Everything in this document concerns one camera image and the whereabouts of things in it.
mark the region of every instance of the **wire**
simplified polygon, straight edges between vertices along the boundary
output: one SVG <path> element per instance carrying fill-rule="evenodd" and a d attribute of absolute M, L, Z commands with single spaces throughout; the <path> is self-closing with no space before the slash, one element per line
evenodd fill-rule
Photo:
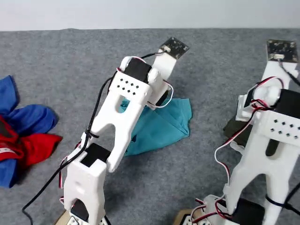
<path fill-rule="evenodd" d="M 256 104 L 254 104 L 255 102 L 258 102 L 262 107 L 270 108 L 270 106 L 268 106 L 268 104 L 267 104 L 264 100 L 261 100 L 261 99 L 253 99 L 253 100 L 251 101 L 251 106 L 254 107 L 254 108 L 257 108 Z"/>
<path fill-rule="evenodd" d="M 67 160 L 67 158 L 68 158 L 68 156 L 65 156 L 65 157 L 62 159 L 62 161 L 61 161 L 61 163 L 60 163 L 60 167 L 61 167 L 61 165 Z M 58 173 L 58 187 L 59 187 L 60 189 L 63 189 L 63 185 L 62 185 L 62 170 Z"/>
<path fill-rule="evenodd" d="M 257 107 L 256 109 L 254 109 L 253 110 L 253 112 L 252 112 L 252 115 L 251 115 L 251 117 L 250 117 L 250 119 L 247 121 L 247 123 L 240 129 L 240 130 L 238 130 L 237 132 L 235 132 L 234 134 L 233 134 L 233 136 L 232 137 L 230 137 L 227 141 L 225 141 L 220 147 L 218 147 L 216 150 L 215 150 L 215 161 L 217 162 L 217 163 L 219 163 L 220 165 L 222 165 L 224 168 L 225 168 L 225 170 L 226 170 L 226 174 L 227 174 L 227 184 L 229 185 L 229 180 L 230 180 L 230 173 L 229 173 L 229 168 L 228 168 L 228 166 L 225 164 L 225 163 L 222 163 L 222 162 L 220 162 L 218 159 L 217 159 L 217 152 L 221 149 L 221 148 L 223 148 L 223 147 L 225 147 L 225 146 L 227 146 L 228 144 L 230 144 L 230 142 L 232 142 L 237 136 L 239 136 L 249 125 L 250 125 L 250 123 L 251 123 L 251 121 L 252 121 L 252 119 L 253 119 L 253 116 L 254 116 L 254 114 L 258 111 L 258 110 L 262 110 L 262 111 L 266 111 L 266 110 L 270 110 L 271 108 L 265 108 L 265 107 Z"/>
<path fill-rule="evenodd" d="M 163 80 L 163 81 L 168 84 L 168 86 L 172 90 L 172 93 L 171 93 L 169 101 L 166 104 L 164 104 L 164 105 L 158 106 L 158 105 L 152 104 L 151 102 L 148 102 L 149 105 L 151 105 L 151 106 L 153 106 L 155 108 L 165 108 L 171 102 L 171 100 L 173 98 L 173 94 L 174 94 L 174 88 L 173 88 L 173 86 L 168 81 L 166 81 L 166 80 Z"/>
<path fill-rule="evenodd" d="M 300 211 L 297 210 L 296 208 L 294 208 L 291 204 L 289 204 L 288 202 L 290 201 L 290 199 L 294 196 L 294 194 L 299 190 L 300 188 L 300 182 L 290 191 L 290 193 L 287 195 L 286 199 L 285 199 L 285 203 L 281 204 L 281 203 L 278 203 L 272 199 L 270 199 L 267 195 L 266 195 L 266 199 L 272 203 L 273 205 L 276 205 L 276 206 L 279 206 L 279 207 L 282 207 L 284 209 L 287 209 L 287 210 L 291 210 L 293 211 L 294 213 L 296 213 L 298 216 L 300 216 Z"/>
<path fill-rule="evenodd" d="M 298 86 L 300 86 L 300 81 L 296 77 L 294 77 L 293 74 L 291 74 L 284 68 L 281 59 L 278 59 L 278 63 L 279 63 L 279 66 L 283 69 L 283 71 L 285 71 L 285 73 L 289 75 L 289 77 L 292 79 L 292 81 L 294 81 Z"/>
<path fill-rule="evenodd" d="M 104 219 L 106 220 L 106 222 L 107 222 L 108 225 L 112 225 L 106 215 L 104 216 Z"/>
<path fill-rule="evenodd" d="M 283 80 L 282 80 L 281 78 L 279 78 L 279 77 L 277 77 L 277 76 L 270 76 L 270 77 L 268 77 L 268 78 L 266 78 L 266 79 L 264 79 L 264 80 L 262 80 L 262 81 L 256 83 L 252 88 L 250 88 L 250 89 L 248 90 L 248 93 L 249 93 L 252 89 L 254 89 L 253 92 L 252 92 L 252 93 L 254 93 L 254 91 L 255 91 L 256 88 L 258 88 L 259 86 L 263 85 L 264 83 L 266 83 L 267 81 L 269 81 L 269 80 L 271 80 L 271 79 L 277 79 L 277 80 L 279 80 L 282 89 L 285 87 L 285 85 L 284 85 L 284 83 L 283 83 Z"/>
<path fill-rule="evenodd" d="M 145 58 L 148 58 L 148 57 L 153 56 L 153 55 L 161 55 L 161 54 L 166 53 L 166 52 L 167 52 L 167 50 L 164 50 L 162 52 L 150 53 L 150 54 L 142 56 L 141 59 L 145 59 Z"/>
<path fill-rule="evenodd" d="M 204 205 L 204 201 L 200 200 L 199 198 L 195 198 L 195 201 L 202 204 L 202 205 Z"/>
<path fill-rule="evenodd" d="M 64 196 L 60 197 L 60 203 L 63 204 L 63 205 L 65 204 L 64 203 Z"/>
<path fill-rule="evenodd" d="M 204 219 L 206 219 L 208 217 L 211 217 L 213 215 L 216 215 L 216 214 L 217 214 L 216 212 L 212 212 L 212 213 L 206 214 L 206 215 L 204 215 L 202 217 L 199 217 L 199 218 L 197 218 L 195 220 L 192 220 L 192 224 L 198 223 L 199 221 L 204 220 Z"/>
<path fill-rule="evenodd" d="M 223 212 L 219 207 L 218 207 L 218 203 L 219 201 L 221 201 L 223 198 L 225 197 L 225 195 L 222 195 L 222 197 L 218 198 L 216 201 L 215 201 L 215 208 L 216 208 L 216 211 L 217 211 L 217 214 L 222 217 L 223 219 L 228 219 L 228 218 L 231 218 L 232 216 L 228 213 L 225 213 Z"/>
<path fill-rule="evenodd" d="M 138 56 L 130 56 L 130 57 L 132 57 L 132 58 L 134 58 L 134 59 L 138 59 L 138 60 L 140 60 L 140 61 L 142 61 L 142 62 L 146 63 L 146 61 L 145 61 L 145 60 L 143 60 L 143 58 L 142 58 L 142 57 L 138 57 Z"/>
<path fill-rule="evenodd" d="M 193 219 L 193 215 L 197 210 L 204 209 L 205 207 L 206 207 L 206 205 L 200 205 L 200 206 L 195 207 L 191 212 L 191 219 Z"/>
<path fill-rule="evenodd" d="M 109 93 L 109 88 L 111 87 L 111 84 L 112 84 L 112 82 L 113 82 L 114 76 L 116 76 L 117 72 L 118 72 L 118 71 L 116 70 L 116 72 L 114 72 L 114 74 L 112 75 L 112 79 L 111 79 L 111 81 L 109 82 L 109 85 L 108 85 L 108 88 L 107 88 L 107 94 Z"/>
<path fill-rule="evenodd" d="M 28 219 L 30 220 L 30 224 L 33 225 L 33 220 L 32 220 L 32 217 L 30 216 L 29 213 L 27 213 L 25 211 L 25 209 L 30 206 L 42 193 L 43 191 L 45 191 L 45 189 L 47 188 L 47 186 L 51 183 L 51 181 L 55 178 L 55 176 L 64 168 L 66 167 L 67 165 L 69 165 L 71 162 L 73 162 L 78 156 L 80 156 L 83 151 L 86 149 L 86 146 L 88 144 L 88 139 L 90 137 L 89 133 L 90 133 L 90 130 L 91 130 L 91 127 L 92 127 L 92 124 L 93 124 L 93 121 L 94 121 L 94 118 L 95 118 L 95 115 L 96 115 L 96 112 L 97 112 L 97 109 L 98 109 L 98 106 L 99 106 L 99 103 L 100 103 L 100 98 L 101 98 L 101 95 L 102 95 L 102 92 L 103 92 L 103 89 L 104 87 L 106 86 L 106 84 L 112 79 L 113 77 L 110 77 L 108 78 L 104 84 L 102 85 L 100 91 L 99 91 L 99 94 L 98 94 L 98 98 L 97 98 L 97 101 L 96 101 L 96 104 L 95 104 L 95 108 L 94 108 L 94 111 L 92 113 L 92 116 L 90 118 L 90 122 L 89 122 L 89 125 L 88 125 L 88 128 L 86 130 L 86 136 L 85 136 L 85 140 L 84 140 L 84 144 L 82 146 L 82 148 L 80 149 L 80 151 L 74 155 L 71 159 L 69 159 L 67 162 L 63 163 L 54 173 L 53 175 L 50 177 L 50 179 L 44 184 L 44 186 L 39 190 L 39 192 L 26 204 L 24 205 L 24 207 L 22 208 L 22 213 L 25 214 Z"/>

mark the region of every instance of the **crumpled fabric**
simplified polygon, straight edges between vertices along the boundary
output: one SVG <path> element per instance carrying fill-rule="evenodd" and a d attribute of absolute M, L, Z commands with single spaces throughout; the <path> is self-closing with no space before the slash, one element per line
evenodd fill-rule
<path fill-rule="evenodd" d="M 12 76 L 1 79 L 0 116 L 4 118 L 5 122 L 10 125 L 14 132 L 23 137 L 37 133 L 43 134 L 47 133 L 57 124 L 58 119 L 50 108 L 43 105 L 28 105 L 24 108 L 15 109 L 18 103 L 19 98 Z M 24 143 L 27 143 L 29 146 L 31 145 L 31 142 L 28 140 Z M 35 146 L 31 146 L 30 149 L 37 150 L 37 146 L 38 145 L 35 144 Z M 10 188 L 17 181 L 17 172 L 19 169 L 15 158 L 17 157 L 0 161 L 0 186 Z M 31 161 L 25 164 L 33 164 L 37 161 L 38 159 L 32 157 Z"/>
<path fill-rule="evenodd" d="M 120 111 L 124 112 L 128 104 L 124 100 Z M 189 99 L 172 99 L 166 107 L 154 111 L 145 107 L 131 134 L 132 139 L 125 155 L 160 149 L 188 137 L 188 123 L 191 118 Z"/>

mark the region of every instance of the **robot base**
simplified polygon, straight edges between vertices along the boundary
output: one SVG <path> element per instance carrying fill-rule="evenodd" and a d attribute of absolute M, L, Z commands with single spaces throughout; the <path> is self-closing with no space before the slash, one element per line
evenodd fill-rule
<path fill-rule="evenodd" d="M 54 225 L 86 225 L 87 223 L 79 220 L 79 218 L 75 217 L 74 215 L 70 215 L 67 211 L 65 211 L 60 218 L 56 221 Z M 105 217 L 102 218 L 99 225 L 110 225 Z"/>

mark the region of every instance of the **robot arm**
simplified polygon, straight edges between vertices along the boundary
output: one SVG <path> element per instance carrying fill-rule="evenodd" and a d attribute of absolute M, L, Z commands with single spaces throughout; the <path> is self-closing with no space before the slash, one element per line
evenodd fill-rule
<path fill-rule="evenodd" d="M 287 74 L 289 71 L 298 76 L 295 43 L 269 40 L 268 60 L 262 81 L 239 96 L 236 120 L 253 126 L 245 149 L 241 150 L 242 158 L 225 184 L 226 201 L 207 196 L 203 214 L 212 215 L 200 217 L 199 225 L 274 225 L 282 209 L 279 205 L 285 203 L 288 181 L 300 154 L 300 110 L 296 104 L 300 93 L 288 89 L 291 78 Z M 275 153 L 267 156 L 269 147 Z M 242 190 L 259 174 L 265 174 L 267 181 L 264 207 L 240 198 Z"/>
<path fill-rule="evenodd" d="M 138 57 L 125 57 L 111 82 L 108 95 L 95 117 L 86 150 L 67 167 L 64 183 L 64 206 L 70 211 L 69 224 L 98 225 L 105 216 L 103 185 L 106 171 L 114 172 L 130 143 L 131 133 L 147 105 L 155 110 L 165 100 L 170 85 L 166 80 L 177 59 L 188 47 L 171 38 L 159 49 L 153 65 Z M 124 99 L 129 101 L 125 112 L 119 108 Z M 115 126 L 114 148 L 111 151 L 94 143 L 110 126 Z M 87 139 L 82 135 L 82 142 Z M 69 156 L 81 150 L 79 145 Z"/>

